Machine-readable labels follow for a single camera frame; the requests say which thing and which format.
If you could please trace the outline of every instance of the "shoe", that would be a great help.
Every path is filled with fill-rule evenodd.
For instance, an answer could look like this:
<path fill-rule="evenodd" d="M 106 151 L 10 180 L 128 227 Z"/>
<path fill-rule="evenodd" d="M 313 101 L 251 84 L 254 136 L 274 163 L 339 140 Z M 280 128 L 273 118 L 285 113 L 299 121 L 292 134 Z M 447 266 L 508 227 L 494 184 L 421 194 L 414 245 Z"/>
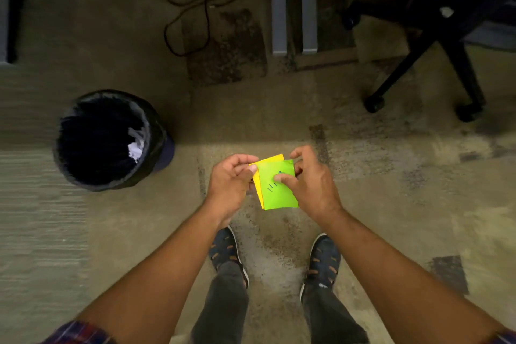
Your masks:
<path fill-rule="evenodd" d="M 329 236 L 319 234 L 310 251 L 310 264 L 306 278 L 301 286 L 299 299 L 303 301 L 306 285 L 333 289 L 333 284 L 339 272 L 341 254 Z"/>
<path fill-rule="evenodd" d="M 235 233 L 230 226 L 218 231 L 208 255 L 216 271 L 218 271 L 219 267 L 224 263 L 232 262 L 238 264 L 242 271 L 243 279 L 246 282 L 246 288 L 249 287 L 249 276 L 238 255 Z"/>

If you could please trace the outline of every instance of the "gray pants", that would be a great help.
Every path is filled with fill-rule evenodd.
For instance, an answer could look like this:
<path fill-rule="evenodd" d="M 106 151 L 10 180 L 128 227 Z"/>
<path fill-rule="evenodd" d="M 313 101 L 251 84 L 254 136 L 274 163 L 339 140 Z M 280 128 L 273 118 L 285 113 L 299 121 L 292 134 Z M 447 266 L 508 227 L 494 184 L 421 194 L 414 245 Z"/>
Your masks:
<path fill-rule="evenodd" d="M 239 344 L 249 298 L 240 268 L 224 263 L 210 285 L 204 309 L 191 333 L 193 344 Z M 313 344 L 367 344 L 365 330 L 327 288 L 306 286 L 304 316 Z"/>

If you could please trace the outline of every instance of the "sticky note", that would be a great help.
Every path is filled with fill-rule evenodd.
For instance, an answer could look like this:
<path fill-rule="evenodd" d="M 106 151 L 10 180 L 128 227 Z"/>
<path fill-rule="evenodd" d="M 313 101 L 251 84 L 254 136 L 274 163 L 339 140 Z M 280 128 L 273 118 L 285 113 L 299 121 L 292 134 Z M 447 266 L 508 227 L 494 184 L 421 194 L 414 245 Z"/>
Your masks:
<path fill-rule="evenodd" d="M 284 159 L 283 154 L 278 154 L 273 157 L 262 159 L 261 161 L 252 163 L 251 165 L 258 165 L 259 163 L 266 163 L 266 162 L 277 162 L 282 161 Z M 263 196 L 261 194 L 261 182 L 260 182 L 260 169 L 255 173 L 253 176 L 253 181 L 255 182 L 256 187 L 256 193 L 258 195 L 258 199 L 260 200 L 261 207 L 263 208 Z"/>
<path fill-rule="evenodd" d="M 294 175 L 293 160 L 258 164 L 264 209 L 299 207 L 292 191 L 281 182 L 274 181 L 278 173 Z"/>

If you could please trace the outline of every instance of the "floor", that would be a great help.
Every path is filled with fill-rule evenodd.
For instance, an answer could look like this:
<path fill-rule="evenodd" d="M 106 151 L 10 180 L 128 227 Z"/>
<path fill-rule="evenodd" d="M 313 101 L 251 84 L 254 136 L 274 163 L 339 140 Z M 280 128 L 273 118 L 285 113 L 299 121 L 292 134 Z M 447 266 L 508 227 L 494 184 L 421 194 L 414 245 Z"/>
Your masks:
<path fill-rule="evenodd" d="M 402 28 L 364 17 L 353 32 L 319 0 L 319 50 L 300 54 L 299 0 L 289 0 L 289 55 L 273 58 L 268 0 L 210 10 L 213 41 L 171 55 L 163 0 L 26 0 L 19 63 L 0 68 L 0 332 L 37 342 L 142 260 L 195 210 L 213 164 L 313 144 L 345 207 L 439 279 L 516 328 L 516 55 L 469 47 L 488 106 L 465 100 L 433 46 L 367 113 L 364 93 L 407 54 Z M 203 42 L 201 10 L 169 38 Z M 171 165 L 131 189 L 86 193 L 65 182 L 51 146 L 75 97 L 117 88 L 149 100 L 177 141 Z M 298 209 L 262 211 L 247 197 L 233 226 L 250 274 L 244 343 L 309 342 L 297 299 L 320 229 Z M 207 262 L 173 341 L 196 321 L 214 272 Z M 342 264 L 335 292 L 371 342 L 392 342 Z"/>

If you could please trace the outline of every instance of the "person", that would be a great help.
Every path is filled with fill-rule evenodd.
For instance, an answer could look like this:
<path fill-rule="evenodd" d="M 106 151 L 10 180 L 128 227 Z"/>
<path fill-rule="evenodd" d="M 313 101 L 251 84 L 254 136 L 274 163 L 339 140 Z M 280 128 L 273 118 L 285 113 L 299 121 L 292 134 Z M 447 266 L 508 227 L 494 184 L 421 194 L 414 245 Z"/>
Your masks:
<path fill-rule="evenodd" d="M 396 344 L 515 344 L 516 334 L 447 288 L 361 224 L 342 206 L 327 166 L 310 146 L 291 158 L 296 177 L 275 176 L 325 234 L 314 242 L 300 300 L 313 343 L 368 343 L 332 293 L 341 255 L 362 284 Z M 229 227 L 258 160 L 232 155 L 213 167 L 199 209 L 150 256 L 95 299 L 45 344 L 166 344 L 208 255 L 217 271 L 192 329 L 194 344 L 239 343 L 249 276 Z"/>

